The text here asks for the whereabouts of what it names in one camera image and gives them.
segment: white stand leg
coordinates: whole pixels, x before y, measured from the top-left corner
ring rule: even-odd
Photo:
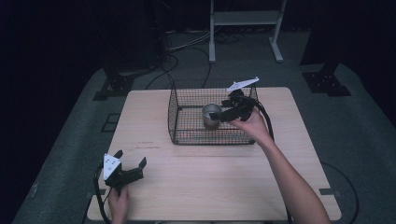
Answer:
[[[287,0],[283,0],[283,2],[282,2],[282,6],[280,7],[279,14],[277,16],[274,36],[270,37],[271,48],[273,49],[276,61],[278,63],[283,62],[283,57],[282,57],[282,54],[280,53],[280,50],[279,50],[279,47],[277,46],[276,41],[277,41],[277,37],[279,35],[280,25],[282,24],[283,14],[285,12],[285,7],[286,7],[286,2],[287,2]]]
[[[215,51],[215,21],[214,21],[214,3],[210,1],[210,40],[209,40],[209,62],[216,62],[216,51]]]

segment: forearm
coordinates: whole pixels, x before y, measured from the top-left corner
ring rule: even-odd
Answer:
[[[283,201],[296,223],[330,223],[318,195],[292,167],[274,141],[266,136],[258,144],[270,163]]]
[[[114,218],[111,220],[111,224],[125,224],[126,219],[125,218]]]

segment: wire mesh basket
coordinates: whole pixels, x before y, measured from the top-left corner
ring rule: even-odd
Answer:
[[[199,85],[201,80],[173,80],[168,107],[168,131],[176,145],[249,145],[254,140],[244,132],[227,122],[222,122],[216,130],[209,130],[203,121],[203,107],[208,104],[221,106],[221,110],[230,107],[221,105],[228,99],[226,89],[234,81],[211,80],[205,89]],[[253,84],[241,89],[245,96],[257,99],[256,87]]]

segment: metal cup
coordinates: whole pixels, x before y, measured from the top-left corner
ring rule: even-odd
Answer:
[[[209,116],[210,113],[221,113],[221,107],[215,104],[208,104],[202,108],[205,128],[208,130],[216,130],[220,126],[220,121],[212,120]]]

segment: black stand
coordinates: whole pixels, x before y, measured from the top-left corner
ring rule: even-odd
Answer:
[[[337,62],[327,62],[319,72],[305,72],[303,77],[312,93],[327,93],[329,96],[350,96],[347,87],[335,77]]]
[[[105,62],[107,79],[100,91],[97,91],[93,97],[94,101],[105,101],[108,97],[127,96],[131,91],[136,77],[143,76],[153,71],[154,67],[126,67],[124,70],[131,73],[129,76],[122,76],[121,70],[110,60]]]

